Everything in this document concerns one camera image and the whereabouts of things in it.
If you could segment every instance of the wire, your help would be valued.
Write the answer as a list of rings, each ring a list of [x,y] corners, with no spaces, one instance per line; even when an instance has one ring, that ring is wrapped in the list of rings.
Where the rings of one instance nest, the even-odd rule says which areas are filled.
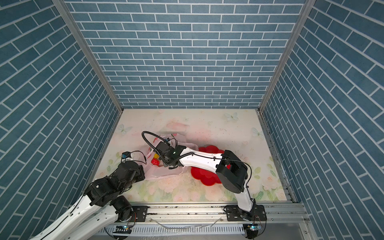
[[[163,159],[163,157],[161,156],[159,150],[158,150],[156,147],[154,147],[150,141],[148,141],[148,139],[145,137],[144,134],[150,134],[150,135],[152,135],[152,136],[155,136],[155,137],[157,137],[157,138],[163,140],[163,142],[165,142],[166,144],[168,144],[168,146],[170,146],[170,144],[169,144],[164,138],[162,138],[162,137],[160,137],[159,135],[156,135],[156,134],[154,134],[154,133],[152,133],[152,132],[143,131],[143,132],[141,133],[141,136],[143,137],[144,141],[145,141],[145,142],[146,142],[146,143],[153,149],[153,151],[154,151],[157,155],[159,155],[159,158],[161,158],[161,160],[162,160],[163,162],[165,162],[164,159]]]
[[[183,157],[186,157],[186,156],[189,156],[189,155],[193,155],[194,153],[193,152],[188,152],[186,154],[183,154],[181,155],[180,157],[176,158],[173,162],[171,163],[168,163],[167,165],[168,166],[172,166],[173,164],[175,164],[178,160],[182,159]]]
[[[266,229],[266,219],[265,219],[264,229],[263,229],[262,233],[260,233],[260,235],[264,233],[265,229]]]
[[[82,198],[83,198],[83,196],[84,196],[84,194],[82,194],[81,195],[81,198],[79,199],[79,201],[76,203],[76,205],[75,205],[75,207],[72,209],[72,211],[70,212],[70,214],[72,214],[73,213],[73,211],[76,209],[76,207],[77,207],[77,205],[79,205],[79,203],[81,202],[81,200],[82,200]],[[63,221],[65,220],[65,219],[67,219],[67,217],[68,217],[69,215],[67,215],[67,216],[65,216],[65,218],[52,230],[52,231],[50,231],[49,233],[47,233],[45,236],[43,236],[43,238],[41,238],[41,240],[43,240],[46,236],[48,236],[48,235],[50,235],[53,231],[55,231],[59,226],[60,226],[60,224],[62,224],[63,223]]]
[[[109,232],[107,231],[107,229],[106,229],[105,227],[104,227],[104,230],[105,230],[105,232],[106,232],[111,238],[116,239],[113,235],[109,234]]]
[[[199,156],[199,157],[205,157],[205,158],[210,158],[210,159],[219,159],[219,158],[215,158],[215,157],[201,156],[201,155],[198,155],[198,154],[196,154],[196,153],[194,153],[194,152],[189,152],[189,153],[187,153],[187,154],[188,154],[188,155],[195,154],[196,156]],[[242,162],[242,163],[246,164],[247,166],[249,166],[249,169],[251,170],[251,173],[250,173],[250,175],[249,175],[248,181],[247,181],[247,183],[245,184],[245,186],[246,186],[246,189],[247,189],[247,191],[248,191],[249,198],[252,200],[252,198],[251,198],[251,194],[249,193],[249,190],[248,190],[248,183],[249,183],[249,180],[251,180],[251,177],[252,177],[252,168],[251,168],[251,165],[249,165],[249,164],[246,163],[246,162],[240,161],[240,160],[234,160],[234,159],[222,159],[222,160],[235,161],[235,162]]]
[[[258,215],[255,215],[255,218],[256,218],[256,217],[259,219],[259,222],[260,222],[260,226],[261,226],[261,227],[263,227],[263,225],[262,225],[262,222],[261,222],[261,220],[260,220],[259,216],[258,216]]]
[[[172,140],[172,139],[175,140],[175,147],[177,147],[177,140],[176,140],[176,138],[170,138],[169,140]]]
[[[145,162],[143,162],[143,161],[139,161],[139,160],[129,160],[129,161],[132,161],[132,162],[142,162],[142,163],[144,163],[145,165],[147,164],[147,158],[145,157],[145,155],[144,155],[144,153],[142,152],[142,151],[139,151],[139,150],[136,150],[136,151],[133,151],[133,152],[131,152],[131,154],[132,153],[134,153],[134,152],[141,152],[141,154],[143,155],[143,157],[144,157],[144,161]]]
[[[159,223],[158,221],[156,221],[156,220],[154,220],[154,219],[150,219],[151,221],[154,221],[155,223],[157,223],[157,224],[159,224],[160,226],[162,226],[163,228],[165,228],[165,229],[183,229],[183,230],[185,230],[185,229],[189,229],[189,228],[192,228],[192,227],[207,227],[207,226],[210,226],[210,227],[212,227],[213,225],[215,225],[220,219],[222,219],[222,218],[219,218],[219,219],[217,219],[214,223],[212,223],[212,224],[195,224],[195,225],[190,225],[190,226],[185,226],[185,227],[167,227],[167,226],[165,226],[165,225],[163,225],[163,224],[161,224],[161,223]]]
[[[135,224],[136,224],[136,212],[135,212],[135,222],[133,223],[133,226],[132,226],[132,227],[134,227]]]
[[[131,218],[128,220],[127,225],[128,225],[128,223],[132,220],[132,218],[133,218],[133,216],[131,216]]]
[[[126,191],[128,191],[131,188],[132,188],[132,185],[127,190],[123,191],[122,193],[125,193]]]

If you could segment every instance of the metal rail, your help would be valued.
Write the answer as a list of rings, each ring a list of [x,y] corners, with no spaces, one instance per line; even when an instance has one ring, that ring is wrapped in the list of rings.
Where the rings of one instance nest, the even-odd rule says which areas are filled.
[[[260,103],[260,106],[259,106],[260,112],[263,112],[263,110],[266,106],[266,103],[268,102],[268,100],[269,100],[269,98],[273,92],[273,89],[275,88],[276,83],[279,80],[281,72],[283,71],[283,68],[288,61],[288,57],[291,54],[293,47],[295,46],[296,40],[299,38],[299,34],[300,34],[301,30],[303,29],[304,23],[307,20],[308,15],[310,14],[310,12],[312,10],[312,7],[313,7],[315,1],[316,0],[306,0],[303,8],[301,9],[299,18],[297,19],[297,23],[295,24],[295,26],[292,30],[291,36],[288,40],[288,43],[287,43],[286,47],[284,48],[283,54],[281,55],[279,64],[277,65],[276,70],[273,73],[271,82],[269,83],[269,85],[266,89],[266,92],[264,94],[262,102]]]
[[[115,104],[117,109],[120,113],[122,113],[123,107],[120,104],[118,98],[116,97],[115,93],[113,92],[113,89],[111,88],[110,84],[108,83],[108,80],[106,76],[104,75],[103,70],[101,69],[99,63],[97,62],[95,56],[93,55],[91,49],[89,48],[87,42],[85,41],[84,36],[82,35],[79,26],[76,24],[72,14],[70,13],[67,5],[65,4],[64,0],[52,0],[53,4],[55,5],[57,11],[60,13],[61,17],[63,18],[64,22],[67,24],[67,27],[71,31],[73,37],[75,38],[76,42],[80,46],[81,50],[83,51],[85,57],[88,59],[89,64],[92,66],[93,70],[95,71],[96,75],[98,76],[101,84],[104,86],[105,90],[107,91],[109,97],[112,99],[112,102]]]
[[[153,220],[161,224],[212,224],[217,223],[246,223],[250,221],[228,222],[223,207],[229,203],[209,204],[145,204],[148,212],[145,222],[141,224],[153,224]],[[267,223],[308,223],[309,218],[302,203],[263,203],[265,207]]]

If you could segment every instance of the black cable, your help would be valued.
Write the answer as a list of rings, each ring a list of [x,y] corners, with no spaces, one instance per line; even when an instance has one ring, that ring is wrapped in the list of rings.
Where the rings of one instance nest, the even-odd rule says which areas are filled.
[[[126,191],[128,191],[128,190],[131,189],[131,188],[132,188],[132,185],[131,185],[127,190],[123,191],[123,193],[125,193]]]
[[[73,211],[76,209],[76,207],[77,207],[77,205],[79,205],[79,203],[81,202],[81,200],[82,200],[82,198],[83,198],[83,196],[84,196],[84,194],[82,194],[81,195],[81,198],[79,199],[79,201],[77,202],[77,204],[75,205],[75,207],[72,209],[72,211],[70,212],[70,214],[72,214],[73,213]],[[65,218],[52,230],[52,231],[50,231],[49,233],[47,233],[41,240],[43,240],[46,236],[48,236],[48,235],[50,235],[53,231],[55,231],[59,226],[60,226],[60,224],[62,224],[63,223],[63,221],[65,220],[65,219],[67,219],[67,217],[68,217],[68,215],[67,216],[65,216]]]
[[[143,161],[139,161],[139,160],[130,160],[130,161],[133,161],[133,162],[142,162],[142,163],[144,163],[144,164],[146,165],[146,164],[147,164],[147,158],[145,157],[144,153],[143,153],[142,151],[136,150],[136,151],[131,152],[131,154],[134,153],[134,152],[141,152],[141,154],[142,154],[143,157],[144,157],[145,162],[143,162]]]
[[[191,154],[195,154],[196,156],[199,156],[199,157],[205,157],[205,158],[210,158],[210,159],[219,159],[219,158],[215,158],[215,157],[201,156],[201,155],[198,155],[198,154],[196,154],[196,153],[194,153],[194,152],[190,152],[190,153],[191,153]],[[247,191],[248,191],[249,198],[252,200],[252,198],[251,198],[251,194],[249,193],[249,190],[248,190],[248,183],[249,183],[249,180],[251,180],[251,177],[252,177],[252,168],[251,168],[251,165],[249,165],[249,164],[246,163],[246,162],[240,161],[240,160],[234,160],[234,159],[222,159],[222,160],[235,161],[235,162],[242,162],[242,163],[246,164],[247,166],[249,166],[249,169],[251,170],[251,173],[250,173],[250,175],[249,175],[248,181],[247,181],[247,183],[245,184],[245,186],[246,186],[246,189],[247,189]]]
[[[262,233],[260,233],[260,235],[264,233],[265,229],[266,229],[266,219],[265,219],[264,229],[263,229]]]
[[[165,142],[166,144],[168,144],[168,146],[170,146],[170,144],[169,144],[164,138],[162,138],[162,137],[160,137],[159,135],[154,134],[154,133],[152,133],[152,132],[143,131],[143,132],[141,133],[141,136],[143,137],[144,141],[145,141],[145,142],[146,142],[146,143],[153,149],[153,151],[154,151],[157,155],[159,155],[159,158],[161,158],[161,160],[162,160],[163,162],[165,162],[164,159],[163,159],[163,157],[161,156],[159,150],[158,150],[157,148],[155,148],[155,147],[152,145],[152,143],[151,143],[150,141],[148,141],[148,139],[145,137],[144,134],[150,134],[150,135],[152,135],[152,136],[155,136],[155,137],[157,137],[157,138],[163,140],[163,142]]]
[[[112,236],[111,234],[109,234],[109,232],[107,231],[107,229],[104,227],[104,230],[105,230],[105,232],[111,237],[111,238],[113,238],[113,239],[116,239],[114,236]]]
[[[176,140],[176,138],[170,138],[169,140],[172,140],[172,139],[175,140],[175,147],[177,147],[177,140]]]
[[[176,158],[173,162],[167,164],[168,166],[172,166],[173,164],[175,164],[178,160],[182,159],[183,157],[186,157],[186,156],[189,156],[189,155],[193,155],[194,153],[193,152],[188,152],[186,154],[183,154],[181,155],[180,157]]]

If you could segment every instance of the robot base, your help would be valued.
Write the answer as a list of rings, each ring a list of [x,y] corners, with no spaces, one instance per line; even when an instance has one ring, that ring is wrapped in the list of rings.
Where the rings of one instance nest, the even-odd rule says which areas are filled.
[[[227,214],[227,221],[237,222],[237,221],[266,221],[266,214],[263,205],[257,205],[253,203],[252,209],[249,212],[246,212],[238,207],[238,205],[226,205],[224,211]]]

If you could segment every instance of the red toy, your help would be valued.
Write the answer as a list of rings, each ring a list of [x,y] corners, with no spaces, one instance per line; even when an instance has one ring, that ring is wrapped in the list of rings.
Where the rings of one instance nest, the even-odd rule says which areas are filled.
[[[157,160],[156,158],[153,158],[152,161],[151,161],[151,163],[152,163],[153,165],[159,166],[160,161]]]
[[[216,146],[209,145],[207,147],[199,147],[200,152],[207,152],[207,153],[224,153],[223,150],[220,150]],[[191,167],[191,174],[194,179],[198,179],[204,184],[205,186],[212,186],[215,183],[221,184],[220,179],[218,176],[210,171],[207,171],[205,169],[201,169],[198,167]]]

